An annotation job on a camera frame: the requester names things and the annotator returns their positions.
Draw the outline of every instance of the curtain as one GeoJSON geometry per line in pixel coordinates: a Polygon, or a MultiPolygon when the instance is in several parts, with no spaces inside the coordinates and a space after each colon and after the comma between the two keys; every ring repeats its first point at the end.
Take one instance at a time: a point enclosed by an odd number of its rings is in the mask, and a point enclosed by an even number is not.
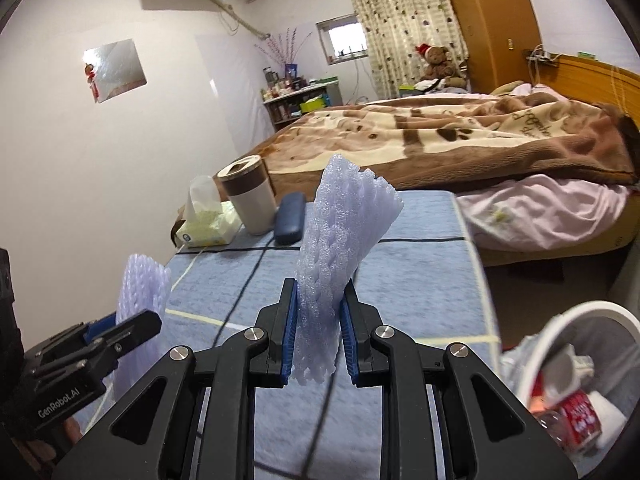
{"type": "Polygon", "coordinates": [[[398,87],[420,81],[424,63],[415,47],[446,46],[457,63],[468,57],[450,0],[351,0],[367,39],[376,91],[398,96],[398,87]]]}

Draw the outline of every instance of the tissue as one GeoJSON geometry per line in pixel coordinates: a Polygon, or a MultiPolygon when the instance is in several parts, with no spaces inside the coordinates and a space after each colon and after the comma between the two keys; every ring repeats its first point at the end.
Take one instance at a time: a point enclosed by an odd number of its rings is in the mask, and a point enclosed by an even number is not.
{"type": "Polygon", "coordinates": [[[187,247],[229,244],[240,224],[232,203],[220,202],[220,193],[210,176],[197,176],[191,181],[184,203],[184,224],[176,233],[181,243],[187,247]]]}
{"type": "MultiPolygon", "coordinates": [[[[116,324],[153,310],[161,319],[171,293],[171,271],[143,254],[132,254],[124,270],[116,311],[116,324]]],[[[119,359],[113,377],[113,394],[119,400],[162,357],[158,337],[150,339],[119,359]]]]}
{"type": "Polygon", "coordinates": [[[402,211],[384,178],[333,155],[322,174],[296,267],[298,326],[292,372],[300,384],[335,370],[338,306],[358,264],[402,211]]]}

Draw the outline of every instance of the brown blanket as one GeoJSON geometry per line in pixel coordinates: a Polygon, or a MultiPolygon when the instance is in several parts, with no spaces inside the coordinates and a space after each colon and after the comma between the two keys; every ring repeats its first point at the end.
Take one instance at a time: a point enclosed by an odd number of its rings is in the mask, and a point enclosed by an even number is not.
{"type": "Polygon", "coordinates": [[[620,123],[610,105],[542,93],[405,98],[316,110],[251,153],[265,158],[278,196],[303,191],[308,200],[334,153],[396,189],[477,189],[533,173],[632,184],[636,172],[620,123]]]}

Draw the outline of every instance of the wall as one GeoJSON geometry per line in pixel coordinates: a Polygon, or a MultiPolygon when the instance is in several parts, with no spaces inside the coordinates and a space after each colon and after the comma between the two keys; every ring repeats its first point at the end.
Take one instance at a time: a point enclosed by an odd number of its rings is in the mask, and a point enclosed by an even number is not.
{"type": "Polygon", "coordinates": [[[256,26],[271,34],[286,33],[287,27],[298,27],[296,43],[300,44],[309,32],[312,33],[296,58],[298,73],[306,78],[338,76],[345,104],[360,96],[366,96],[370,101],[378,98],[372,85],[368,57],[328,65],[322,51],[316,23],[353,14],[351,0],[256,0],[249,4],[249,8],[256,26]]]}
{"type": "MultiPolygon", "coordinates": [[[[236,26],[230,23],[230,30],[236,26]]],[[[238,153],[246,153],[274,134],[260,95],[267,85],[262,54],[254,46],[259,40],[244,27],[232,36],[203,34],[195,39],[234,146],[238,153]]]]}
{"type": "Polygon", "coordinates": [[[23,0],[0,34],[0,246],[27,346],[112,311],[130,253],[167,262],[190,179],[239,155],[195,40],[226,41],[215,9],[23,0]],[[94,104],[82,53],[127,38],[148,83],[94,104]]]}
{"type": "Polygon", "coordinates": [[[531,0],[545,49],[578,51],[640,73],[640,57],[605,0],[531,0]]]}

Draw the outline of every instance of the wooden wardrobe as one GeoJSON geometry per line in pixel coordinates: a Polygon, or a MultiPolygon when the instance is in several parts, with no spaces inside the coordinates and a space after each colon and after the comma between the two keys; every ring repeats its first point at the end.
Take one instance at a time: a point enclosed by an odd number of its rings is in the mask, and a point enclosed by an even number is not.
{"type": "Polygon", "coordinates": [[[530,0],[451,0],[469,49],[473,92],[529,81],[525,49],[542,41],[530,0]]]}

